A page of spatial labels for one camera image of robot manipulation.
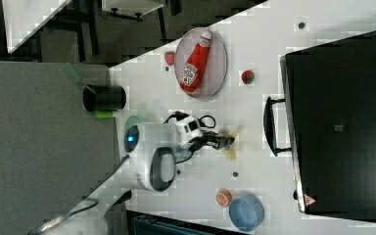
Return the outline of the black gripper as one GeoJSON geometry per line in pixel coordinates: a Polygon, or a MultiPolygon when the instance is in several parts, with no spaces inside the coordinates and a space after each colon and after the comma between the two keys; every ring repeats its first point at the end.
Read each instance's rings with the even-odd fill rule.
{"type": "Polygon", "coordinates": [[[234,143],[234,137],[220,137],[217,133],[206,131],[201,137],[197,137],[194,144],[194,150],[198,151],[205,146],[213,147],[214,149],[230,149],[234,143]]]}

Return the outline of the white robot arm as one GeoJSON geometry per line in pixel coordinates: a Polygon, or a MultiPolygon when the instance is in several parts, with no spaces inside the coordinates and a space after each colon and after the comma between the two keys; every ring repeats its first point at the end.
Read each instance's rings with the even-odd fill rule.
{"type": "Polygon", "coordinates": [[[141,122],[123,136],[125,153],[117,170],[64,215],[44,223],[28,235],[107,235],[107,211],[127,192],[144,189],[162,192],[176,174],[176,155],[194,153],[204,146],[230,146],[233,135],[205,132],[194,121],[161,124],[141,122]]]}

